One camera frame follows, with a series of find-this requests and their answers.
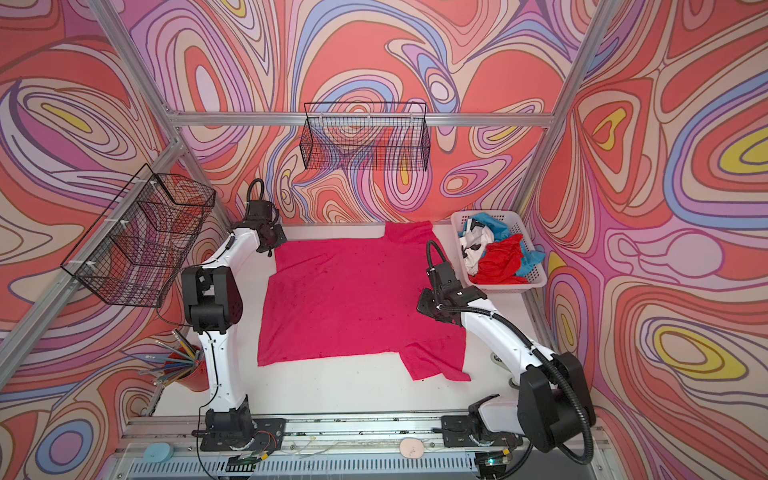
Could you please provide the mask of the magenta pink t shirt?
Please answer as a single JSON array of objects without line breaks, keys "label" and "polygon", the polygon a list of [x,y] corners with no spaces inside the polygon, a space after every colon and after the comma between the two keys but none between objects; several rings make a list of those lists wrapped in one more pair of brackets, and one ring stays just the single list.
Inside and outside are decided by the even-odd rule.
[{"label": "magenta pink t shirt", "polygon": [[417,310],[429,287],[429,222],[389,223],[379,238],[292,241],[275,253],[257,361],[396,353],[414,381],[468,382],[466,332]]}]

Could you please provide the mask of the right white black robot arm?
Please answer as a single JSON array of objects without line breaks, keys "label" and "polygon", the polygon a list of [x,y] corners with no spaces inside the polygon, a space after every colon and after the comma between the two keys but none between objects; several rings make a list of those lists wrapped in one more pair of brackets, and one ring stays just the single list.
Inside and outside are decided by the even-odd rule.
[{"label": "right white black robot arm", "polygon": [[541,345],[505,318],[482,290],[462,286],[433,240],[426,243],[426,261],[430,286],[422,291],[417,311],[483,341],[517,389],[514,400],[491,395],[472,404],[469,435],[487,443],[493,435],[514,434],[542,453],[558,449],[576,464],[591,463],[596,415],[578,358]]}]

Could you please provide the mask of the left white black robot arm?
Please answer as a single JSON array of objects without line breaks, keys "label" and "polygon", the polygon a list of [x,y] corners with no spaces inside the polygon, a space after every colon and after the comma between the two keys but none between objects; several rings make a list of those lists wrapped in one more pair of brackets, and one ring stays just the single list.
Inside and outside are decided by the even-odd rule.
[{"label": "left white black robot arm", "polygon": [[241,382],[236,333],[244,301],[235,275],[254,254],[273,255],[286,242],[280,211],[256,178],[248,186],[244,217],[213,256],[181,273],[184,319],[198,336],[209,381],[209,399],[198,410],[203,427],[193,432],[206,452],[249,452],[257,458],[279,447],[270,427],[252,418]]}]

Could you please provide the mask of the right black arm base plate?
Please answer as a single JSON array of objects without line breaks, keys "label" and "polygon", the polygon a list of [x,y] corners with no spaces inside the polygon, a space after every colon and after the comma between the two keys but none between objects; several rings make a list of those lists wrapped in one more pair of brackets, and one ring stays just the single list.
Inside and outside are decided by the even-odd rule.
[{"label": "right black arm base plate", "polygon": [[491,432],[481,420],[472,415],[446,415],[433,432],[442,436],[448,448],[508,447],[515,450],[523,440],[511,432]]}]

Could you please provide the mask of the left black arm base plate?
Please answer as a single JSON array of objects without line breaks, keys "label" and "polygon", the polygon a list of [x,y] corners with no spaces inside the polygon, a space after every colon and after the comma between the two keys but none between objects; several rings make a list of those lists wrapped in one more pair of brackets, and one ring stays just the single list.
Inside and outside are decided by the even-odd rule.
[{"label": "left black arm base plate", "polygon": [[239,420],[214,420],[206,425],[200,440],[203,452],[272,452],[282,446],[284,418],[256,418],[250,423]]}]

